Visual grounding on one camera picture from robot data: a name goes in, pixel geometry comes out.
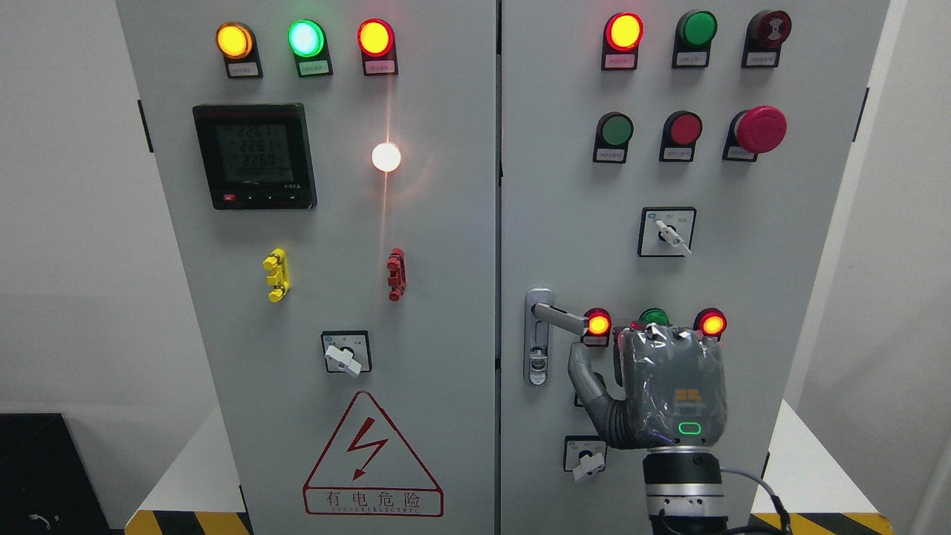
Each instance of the red indicator light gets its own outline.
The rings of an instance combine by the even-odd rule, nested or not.
[[[585,313],[590,336],[607,336],[611,331],[611,315],[604,308],[592,308]]]
[[[604,36],[612,49],[630,52],[637,48],[644,34],[644,23],[634,13],[617,13],[604,28]]]
[[[383,19],[363,21],[357,30],[359,49],[370,57],[385,56],[393,49],[393,27]]]
[[[720,338],[727,330],[727,316],[719,308],[705,308],[697,314],[693,328],[704,333],[704,336]]]

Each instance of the green indicator light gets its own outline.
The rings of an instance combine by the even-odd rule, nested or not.
[[[702,429],[696,422],[681,422],[677,430],[682,435],[699,435]]]
[[[634,135],[634,124],[624,115],[614,115],[604,122],[601,137],[610,145],[624,145]]]
[[[287,44],[300,57],[316,56],[325,42],[323,30],[312,20],[299,20],[287,30]]]
[[[693,47],[703,47],[716,35],[716,17],[709,11],[696,11],[684,21],[680,35]]]
[[[640,319],[637,320],[637,323],[641,325],[647,324],[657,324],[657,325],[670,325],[670,318],[667,316],[667,313],[661,308],[648,308],[641,312]]]

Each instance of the lightning bolt symbol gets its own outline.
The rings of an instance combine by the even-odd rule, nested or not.
[[[357,436],[354,437],[353,442],[351,442],[351,443],[350,443],[350,446],[347,447],[347,451],[348,451],[348,452],[349,452],[349,451],[357,451],[358,449],[364,449],[364,448],[366,448],[366,447],[373,447],[373,446],[376,446],[376,447],[377,447],[377,449],[375,449],[375,450],[373,451],[373,453],[370,454],[370,458],[366,460],[366,463],[363,463],[363,466],[361,466],[361,467],[357,468],[356,470],[354,470],[354,479],[353,479],[354,481],[356,481],[358,477],[360,477],[361,475],[363,475],[363,474],[366,473],[366,472],[363,471],[363,469],[366,468],[366,466],[370,464],[370,461],[373,461],[373,458],[377,456],[377,454],[379,453],[379,451],[380,451],[381,449],[383,449],[384,446],[386,446],[387,441],[390,440],[390,439],[383,439],[383,440],[378,440],[378,441],[376,441],[376,442],[368,442],[368,443],[366,443],[366,444],[361,444],[361,445],[357,446],[357,443],[360,441],[360,439],[363,438],[363,435],[365,435],[365,434],[367,433],[367,431],[370,430],[370,427],[373,426],[373,423],[374,423],[375,421],[376,421],[376,420],[374,420],[373,418],[367,418],[366,421],[363,422],[363,426],[359,429],[359,432],[357,433]]]

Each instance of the yellow indicator light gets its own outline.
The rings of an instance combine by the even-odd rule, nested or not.
[[[373,167],[383,172],[390,172],[399,167],[400,162],[403,161],[403,155],[399,152],[399,147],[387,141],[374,147],[370,160],[373,161]]]
[[[604,316],[593,316],[588,321],[588,332],[594,336],[601,336],[611,328],[611,320]]]
[[[723,329],[725,328],[727,328],[727,321],[723,318],[723,316],[713,315],[704,319],[702,330],[708,336],[717,336],[723,332]]]
[[[641,41],[642,27],[634,13],[618,13],[608,23],[608,43],[615,50],[633,50]]]
[[[218,50],[228,59],[244,59],[254,49],[251,30],[240,22],[226,22],[218,27]]]
[[[386,55],[393,47],[393,29],[382,19],[370,19],[357,30],[357,42],[369,56]]]

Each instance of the digital power meter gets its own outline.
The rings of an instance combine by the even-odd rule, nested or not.
[[[317,203],[303,104],[202,104],[192,114],[215,209]]]

